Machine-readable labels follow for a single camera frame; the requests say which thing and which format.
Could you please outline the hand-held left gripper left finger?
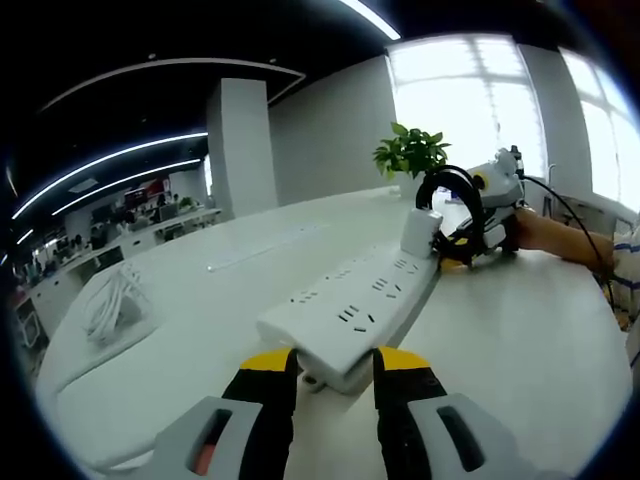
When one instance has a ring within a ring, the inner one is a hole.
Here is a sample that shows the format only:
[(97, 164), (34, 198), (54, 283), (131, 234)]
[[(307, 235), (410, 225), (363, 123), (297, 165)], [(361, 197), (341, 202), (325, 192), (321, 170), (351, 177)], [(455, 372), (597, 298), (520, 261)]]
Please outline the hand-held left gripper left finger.
[(156, 437), (155, 479), (282, 479), (293, 441), (298, 360), (280, 348), (245, 360)]

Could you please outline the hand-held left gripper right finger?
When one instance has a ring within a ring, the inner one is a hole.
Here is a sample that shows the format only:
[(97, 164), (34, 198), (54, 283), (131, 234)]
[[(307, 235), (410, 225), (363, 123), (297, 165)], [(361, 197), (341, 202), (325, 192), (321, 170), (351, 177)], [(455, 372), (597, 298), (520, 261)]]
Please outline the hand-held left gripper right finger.
[(470, 398), (446, 391), (409, 351), (372, 351), (377, 438), (389, 479), (541, 479), (513, 434)]

